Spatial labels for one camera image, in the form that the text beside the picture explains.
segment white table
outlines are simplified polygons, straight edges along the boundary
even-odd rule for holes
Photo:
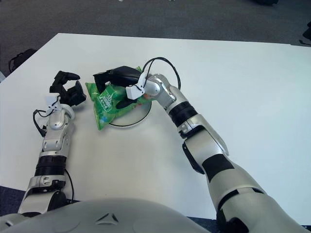
[[[175,65],[182,92],[222,136],[230,159],[298,223],[310,224],[311,49],[306,47],[58,34],[0,84],[0,185],[25,190],[34,175],[42,138],[32,112],[45,108],[44,96],[59,70],[79,74],[83,84],[95,73],[143,66],[156,56]],[[152,72],[176,85],[164,62],[154,63]],[[146,121],[130,129],[98,131],[88,94],[75,112],[67,167],[77,200],[140,198],[187,216],[215,218],[206,180],[192,170],[183,140],[158,103]],[[69,183],[64,191],[70,197]]]

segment robot forearm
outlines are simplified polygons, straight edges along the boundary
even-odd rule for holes
[[[159,74],[148,79],[147,86],[152,86],[149,82],[160,87],[159,92],[150,93],[185,139],[183,150],[192,167],[206,175],[222,231],[308,232],[291,219],[243,168],[228,159],[224,141],[178,88]]]

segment black bag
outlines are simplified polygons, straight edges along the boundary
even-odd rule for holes
[[[12,73],[14,70],[16,70],[21,64],[23,64],[28,58],[30,58],[37,50],[34,49],[28,49],[24,52],[21,52],[16,57],[13,57],[9,61],[9,71]]]

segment round plate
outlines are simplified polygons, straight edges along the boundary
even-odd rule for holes
[[[141,123],[151,110],[151,102],[139,105],[127,114],[114,119],[110,125],[118,128],[129,128]]]

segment plastic bag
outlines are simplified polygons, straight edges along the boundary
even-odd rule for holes
[[[127,98],[125,87],[116,85],[107,85],[105,91],[101,94],[97,90],[95,83],[86,83],[86,88],[91,100],[94,102],[94,114],[97,127],[101,130],[104,126],[113,121],[116,117],[120,117],[137,105],[150,102],[144,96],[138,98],[136,103],[132,103],[124,108],[118,109],[116,106]]]

